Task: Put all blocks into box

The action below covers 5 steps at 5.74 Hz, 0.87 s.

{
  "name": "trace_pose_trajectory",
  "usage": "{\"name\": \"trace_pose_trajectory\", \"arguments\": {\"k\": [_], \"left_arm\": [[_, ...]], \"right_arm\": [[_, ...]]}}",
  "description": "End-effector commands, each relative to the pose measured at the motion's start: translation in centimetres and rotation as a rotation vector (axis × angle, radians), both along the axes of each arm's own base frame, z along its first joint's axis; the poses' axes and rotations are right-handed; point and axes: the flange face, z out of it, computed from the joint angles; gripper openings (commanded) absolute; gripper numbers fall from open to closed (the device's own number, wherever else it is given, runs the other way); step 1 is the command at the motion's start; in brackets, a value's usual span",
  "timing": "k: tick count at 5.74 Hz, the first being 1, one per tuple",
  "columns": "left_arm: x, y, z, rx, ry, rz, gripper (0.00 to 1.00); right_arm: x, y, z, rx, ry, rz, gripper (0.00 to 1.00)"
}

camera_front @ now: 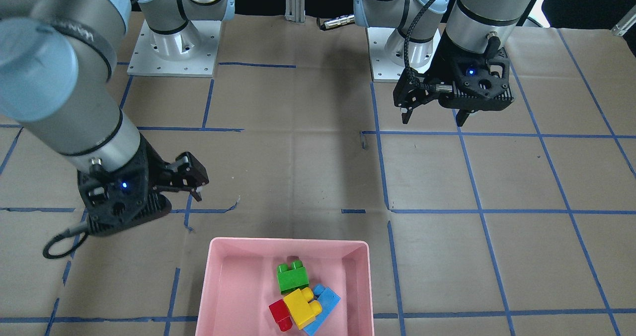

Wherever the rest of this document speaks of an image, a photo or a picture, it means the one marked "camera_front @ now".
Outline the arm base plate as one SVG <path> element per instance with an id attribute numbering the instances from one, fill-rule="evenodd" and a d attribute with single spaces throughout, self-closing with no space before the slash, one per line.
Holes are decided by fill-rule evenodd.
<path id="1" fill-rule="evenodd" d="M 180 32 L 162 35 L 143 22 L 127 73 L 144 77 L 212 78 L 221 27 L 220 21 L 193 21 Z"/>
<path id="2" fill-rule="evenodd" d="M 372 80 L 382 83 L 397 82 L 404 70 L 404 37 L 393 28 L 370 27 L 366 31 Z M 431 41 L 409 42 L 408 57 L 411 68 L 420 74 L 426 73 L 440 40 L 441 34 L 437 31 Z"/>

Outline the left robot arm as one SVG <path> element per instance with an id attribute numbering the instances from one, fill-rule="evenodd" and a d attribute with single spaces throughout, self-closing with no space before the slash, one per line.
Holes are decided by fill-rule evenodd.
<path id="1" fill-rule="evenodd" d="M 479 111 L 515 101 L 504 45 L 534 0 L 353 0 L 358 26 L 392 28 L 403 69 L 393 90 L 407 124 L 413 110 L 437 101 L 461 127 Z"/>

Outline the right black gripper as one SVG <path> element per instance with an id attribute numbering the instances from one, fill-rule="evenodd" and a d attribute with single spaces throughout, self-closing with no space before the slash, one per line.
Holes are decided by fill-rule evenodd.
<path id="1" fill-rule="evenodd" d="M 172 209 L 162 192 L 185 191 L 201 202 L 202 187 L 207 184 L 206 168 L 189 151 L 168 163 L 142 136 L 136 154 L 122 168 L 77 172 L 78 191 L 87 211 L 77 234 L 105 237 L 156 220 Z"/>

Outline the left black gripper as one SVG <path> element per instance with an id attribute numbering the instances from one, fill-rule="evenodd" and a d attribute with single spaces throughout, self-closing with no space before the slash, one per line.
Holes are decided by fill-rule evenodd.
<path id="1" fill-rule="evenodd" d="M 500 111 L 515 101 L 509 82 L 510 59 L 501 39 L 497 32 L 484 37 L 485 51 L 471 53 L 444 34 L 428 71 L 418 73 L 411 67 L 403 70 L 393 91 L 402 124 L 409 123 L 416 107 L 434 100 L 444 108 L 457 110 L 457 127 L 463 127 L 478 110 Z"/>

